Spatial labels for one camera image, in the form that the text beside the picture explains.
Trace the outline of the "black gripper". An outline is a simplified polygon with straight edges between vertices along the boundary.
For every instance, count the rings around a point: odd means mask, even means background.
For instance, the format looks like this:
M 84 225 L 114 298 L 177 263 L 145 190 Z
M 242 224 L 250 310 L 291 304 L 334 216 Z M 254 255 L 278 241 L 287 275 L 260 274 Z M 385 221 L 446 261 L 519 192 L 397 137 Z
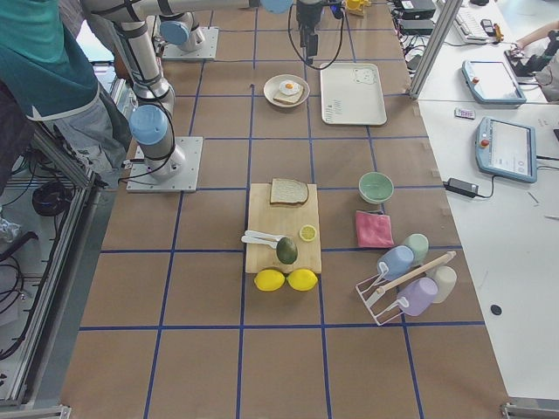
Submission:
M 296 20 L 298 29 L 302 36 L 313 33 L 316 25 L 321 21 L 322 8 L 327 5 L 322 0 L 297 0 Z M 314 57 L 318 51 L 318 35 L 309 34 L 307 37 L 307 55 Z

